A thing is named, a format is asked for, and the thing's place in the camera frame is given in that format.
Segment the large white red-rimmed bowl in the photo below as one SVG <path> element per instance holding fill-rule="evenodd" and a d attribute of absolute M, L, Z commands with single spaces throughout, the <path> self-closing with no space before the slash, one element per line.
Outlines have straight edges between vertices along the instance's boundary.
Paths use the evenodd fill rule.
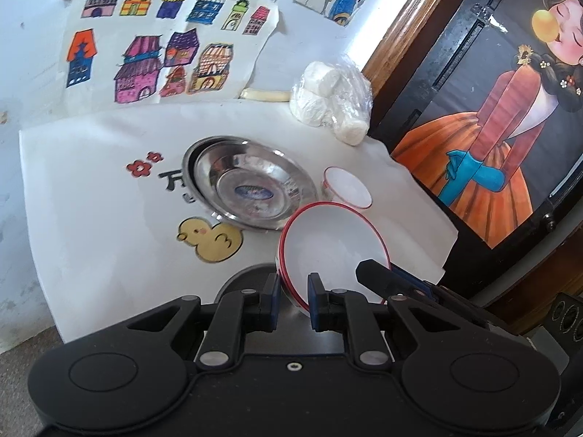
<path fill-rule="evenodd" d="M 320 201 L 297 210 L 279 237 L 276 265 L 290 300 L 309 313 L 307 277 L 315 272 L 327 290 L 346 289 L 369 302 L 383 298 L 358 283 L 356 269 L 368 259 L 390 266 L 383 237 L 368 218 L 347 205 Z"/>

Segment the small white red-rimmed bowl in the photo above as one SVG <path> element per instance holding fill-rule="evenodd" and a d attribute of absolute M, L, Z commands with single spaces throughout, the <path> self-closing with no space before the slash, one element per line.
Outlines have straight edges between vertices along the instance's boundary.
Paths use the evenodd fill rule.
<path fill-rule="evenodd" d="M 324 170 L 321 189 L 325 200 L 358 210 L 367 210 L 372 206 L 372 195 L 365 184 L 340 167 L 330 166 Z"/>

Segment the stainless steel plate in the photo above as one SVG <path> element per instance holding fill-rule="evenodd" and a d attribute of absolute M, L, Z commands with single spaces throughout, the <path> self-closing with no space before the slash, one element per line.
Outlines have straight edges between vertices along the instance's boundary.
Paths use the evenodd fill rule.
<path fill-rule="evenodd" d="M 318 199 L 312 178 L 278 149 L 218 142 L 204 149 L 195 180 L 208 202 L 245 223 L 240 228 L 279 231 L 301 207 Z"/>
<path fill-rule="evenodd" d="M 248 138 L 230 135 L 215 135 L 200 139 L 187 149 L 183 157 L 182 178 L 187 191 L 194 196 L 194 199 L 196 199 L 197 202 L 201 203 L 201 206 L 204 207 L 204 210 L 208 212 L 208 214 L 211 214 L 211 216 L 216 220 L 221 219 L 233 225 L 239 225 L 240 227 L 243 227 L 245 226 L 245 223 L 239 220 L 233 214 L 221 213 L 218 209 L 213 207 L 208 202 L 208 199 L 206 199 L 201 193 L 201 190 L 197 187 L 197 182 L 195 180 L 195 164 L 201 153 L 203 153 L 204 149 L 207 149 L 211 145 L 223 141 L 241 146 L 254 144 L 254 141 Z"/>

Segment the plastic bag of white rolls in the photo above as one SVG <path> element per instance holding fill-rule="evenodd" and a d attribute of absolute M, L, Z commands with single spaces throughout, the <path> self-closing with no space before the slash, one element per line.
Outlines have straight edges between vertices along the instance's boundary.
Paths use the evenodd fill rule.
<path fill-rule="evenodd" d="M 360 145 L 369 131 L 372 84 L 354 62 L 312 61 L 290 91 L 290 112 L 301 123 L 327 127 L 349 146 Z"/>

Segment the orange dress girl poster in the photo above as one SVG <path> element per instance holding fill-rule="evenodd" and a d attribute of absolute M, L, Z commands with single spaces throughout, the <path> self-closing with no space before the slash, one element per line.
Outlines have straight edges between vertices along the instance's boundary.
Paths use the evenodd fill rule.
<path fill-rule="evenodd" d="M 533 213 L 521 166 L 557 109 L 582 107 L 582 0 L 547 0 L 533 14 L 537 53 L 518 47 L 477 111 L 447 114 L 407 132 L 392 152 L 487 246 Z"/>

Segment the houses drawing paper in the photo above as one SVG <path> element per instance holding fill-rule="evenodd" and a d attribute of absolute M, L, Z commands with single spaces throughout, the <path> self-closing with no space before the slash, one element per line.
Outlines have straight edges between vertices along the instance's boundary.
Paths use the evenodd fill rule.
<path fill-rule="evenodd" d="M 72 0 L 59 109 L 236 99 L 278 22 L 270 0 Z"/>

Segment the cream stick by wall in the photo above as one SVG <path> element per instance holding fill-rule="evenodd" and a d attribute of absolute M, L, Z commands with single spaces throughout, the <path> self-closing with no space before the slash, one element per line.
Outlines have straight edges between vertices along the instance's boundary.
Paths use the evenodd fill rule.
<path fill-rule="evenodd" d="M 239 98 L 264 103 L 288 103 L 290 101 L 290 91 L 245 88 L 240 93 Z"/>

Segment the wooden door frame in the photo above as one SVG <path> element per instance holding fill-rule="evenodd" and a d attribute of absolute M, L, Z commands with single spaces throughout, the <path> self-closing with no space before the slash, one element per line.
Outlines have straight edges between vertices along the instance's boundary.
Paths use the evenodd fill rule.
<path fill-rule="evenodd" d="M 373 99 L 390 106 L 463 0 L 407 0 L 363 70 Z"/>

